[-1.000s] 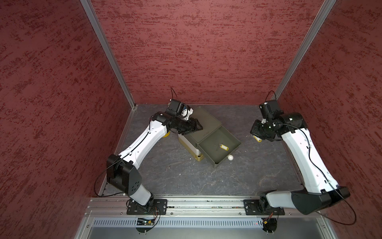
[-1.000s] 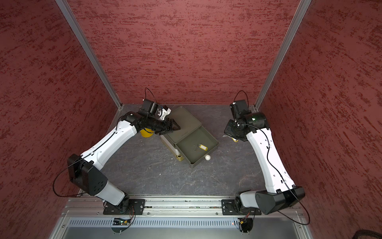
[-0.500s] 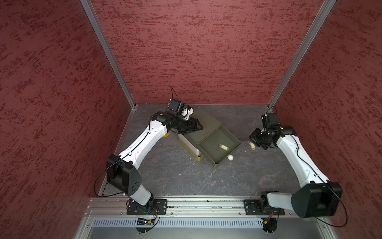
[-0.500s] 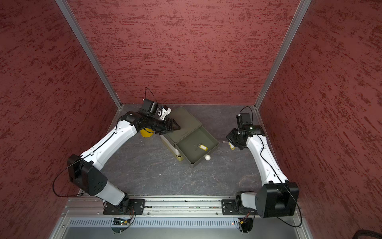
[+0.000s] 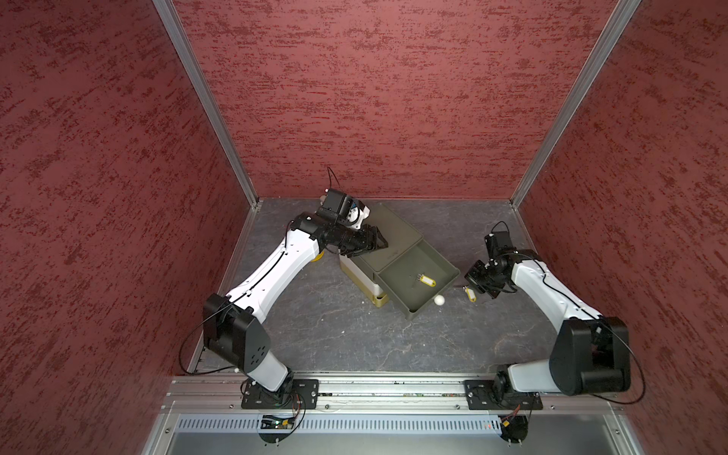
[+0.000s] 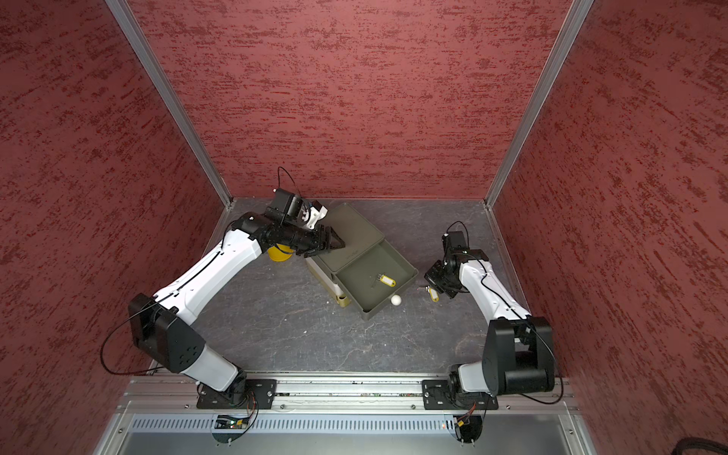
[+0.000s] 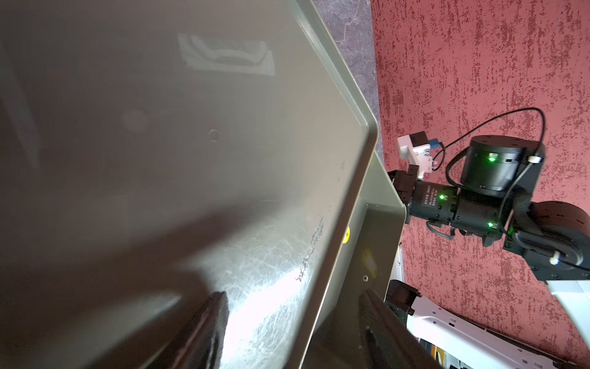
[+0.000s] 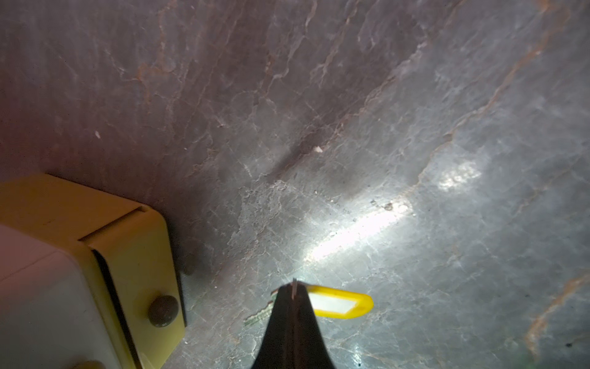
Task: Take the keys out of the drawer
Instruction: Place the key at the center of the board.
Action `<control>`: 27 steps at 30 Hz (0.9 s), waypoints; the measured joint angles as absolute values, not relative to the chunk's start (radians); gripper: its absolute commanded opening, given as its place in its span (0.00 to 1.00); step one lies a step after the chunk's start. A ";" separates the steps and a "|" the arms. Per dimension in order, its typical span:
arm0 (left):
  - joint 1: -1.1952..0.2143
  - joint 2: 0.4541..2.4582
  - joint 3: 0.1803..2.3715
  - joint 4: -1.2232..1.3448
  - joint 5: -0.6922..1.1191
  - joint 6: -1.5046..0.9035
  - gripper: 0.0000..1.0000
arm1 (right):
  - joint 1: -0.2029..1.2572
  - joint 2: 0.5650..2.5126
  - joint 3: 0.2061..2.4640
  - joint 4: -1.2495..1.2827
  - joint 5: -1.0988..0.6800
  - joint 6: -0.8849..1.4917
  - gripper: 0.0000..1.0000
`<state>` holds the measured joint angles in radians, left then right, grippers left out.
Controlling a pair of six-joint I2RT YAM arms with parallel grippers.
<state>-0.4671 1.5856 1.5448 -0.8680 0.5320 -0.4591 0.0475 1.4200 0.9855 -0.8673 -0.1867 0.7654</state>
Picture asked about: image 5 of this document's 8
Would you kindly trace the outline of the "silver key yellow tag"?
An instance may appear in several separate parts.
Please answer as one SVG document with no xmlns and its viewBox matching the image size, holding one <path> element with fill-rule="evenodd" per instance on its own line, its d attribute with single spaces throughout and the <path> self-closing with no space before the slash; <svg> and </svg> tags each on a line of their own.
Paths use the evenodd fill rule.
<svg viewBox="0 0 728 455">
<path fill-rule="evenodd" d="M 416 274 L 414 281 L 419 282 L 419 284 L 424 284 L 424 286 L 428 286 L 431 288 L 434 288 L 435 286 L 437 286 L 437 282 L 436 282 L 436 280 L 434 280 L 434 278 L 432 278 L 428 275 L 422 274 L 422 273 Z"/>
<path fill-rule="evenodd" d="M 477 295 L 471 288 L 469 288 L 468 286 L 465 286 L 464 292 L 466 292 L 466 295 L 468 296 L 468 300 L 471 303 L 475 303 L 477 301 Z"/>
</svg>

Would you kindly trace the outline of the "olive three-drawer desk organizer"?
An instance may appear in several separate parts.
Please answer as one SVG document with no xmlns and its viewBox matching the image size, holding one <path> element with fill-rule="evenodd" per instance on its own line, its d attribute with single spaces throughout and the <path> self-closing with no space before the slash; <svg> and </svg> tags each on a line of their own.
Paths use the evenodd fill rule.
<svg viewBox="0 0 728 455">
<path fill-rule="evenodd" d="M 404 278 L 402 272 L 394 271 L 394 265 L 418 246 L 424 236 L 384 203 L 371 206 L 366 223 L 378 228 L 388 246 L 353 258 L 340 256 L 341 270 L 375 307 L 380 308 L 391 301 L 406 315 L 415 313 L 418 307 L 405 303 L 403 291 L 394 290 L 394 285 Z"/>
</svg>

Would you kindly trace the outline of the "olive top drawer white knob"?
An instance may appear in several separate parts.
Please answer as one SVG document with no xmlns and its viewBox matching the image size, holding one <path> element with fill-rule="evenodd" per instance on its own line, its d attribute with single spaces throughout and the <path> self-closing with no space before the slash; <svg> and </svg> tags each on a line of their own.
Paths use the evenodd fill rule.
<svg viewBox="0 0 728 455">
<path fill-rule="evenodd" d="M 434 278 L 437 286 L 431 288 L 415 282 L 415 275 L 420 273 Z M 430 306 L 443 306 L 445 292 L 460 275 L 457 267 L 422 240 L 375 273 L 375 282 L 405 319 L 413 320 Z"/>
</svg>

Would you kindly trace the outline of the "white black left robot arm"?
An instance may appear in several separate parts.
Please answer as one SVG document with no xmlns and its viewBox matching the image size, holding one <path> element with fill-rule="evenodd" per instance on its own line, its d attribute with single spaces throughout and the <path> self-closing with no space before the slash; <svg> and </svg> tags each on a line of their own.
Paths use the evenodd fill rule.
<svg viewBox="0 0 728 455">
<path fill-rule="evenodd" d="M 389 244 L 367 223 L 371 209 L 339 190 L 326 191 L 315 212 L 303 212 L 286 225 L 282 242 L 227 295 L 211 295 L 203 305 L 205 347 L 269 392 L 287 388 L 292 373 L 275 354 L 263 327 L 268 313 L 294 278 L 329 248 L 356 257 Z"/>
</svg>

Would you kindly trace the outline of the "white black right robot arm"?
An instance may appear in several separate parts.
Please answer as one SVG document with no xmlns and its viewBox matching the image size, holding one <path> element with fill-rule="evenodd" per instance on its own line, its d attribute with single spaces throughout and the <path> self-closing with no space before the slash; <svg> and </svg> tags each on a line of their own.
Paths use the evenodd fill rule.
<svg viewBox="0 0 728 455">
<path fill-rule="evenodd" d="M 477 261 L 466 273 L 471 287 L 492 298 L 525 293 L 557 332 L 548 358 L 512 364 L 499 373 L 502 389 L 568 396 L 627 392 L 632 357 L 627 325 L 582 301 L 536 252 L 516 248 L 508 231 L 488 233 L 485 246 L 488 261 Z"/>
</svg>

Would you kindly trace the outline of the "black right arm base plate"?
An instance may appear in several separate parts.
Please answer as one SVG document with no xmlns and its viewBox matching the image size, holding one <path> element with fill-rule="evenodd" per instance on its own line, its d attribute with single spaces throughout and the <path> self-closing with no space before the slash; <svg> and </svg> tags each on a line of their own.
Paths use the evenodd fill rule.
<svg viewBox="0 0 728 455">
<path fill-rule="evenodd" d="M 464 395 L 470 411 L 541 411 L 536 392 L 517 392 L 503 379 L 466 380 Z"/>
</svg>

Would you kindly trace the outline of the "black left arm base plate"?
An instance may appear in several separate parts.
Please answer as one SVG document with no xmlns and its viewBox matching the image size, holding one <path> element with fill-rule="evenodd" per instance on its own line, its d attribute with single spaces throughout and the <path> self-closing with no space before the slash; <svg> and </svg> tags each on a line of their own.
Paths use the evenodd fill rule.
<svg viewBox="0 0 728 455">
<path fill-rule="evenodd" d="M 241 386 L 243 410 L 310 411 L 317 407 L 320 381 L 294 378 L 271 392 L 256 381 L 247 380 Z"/>
</svg>

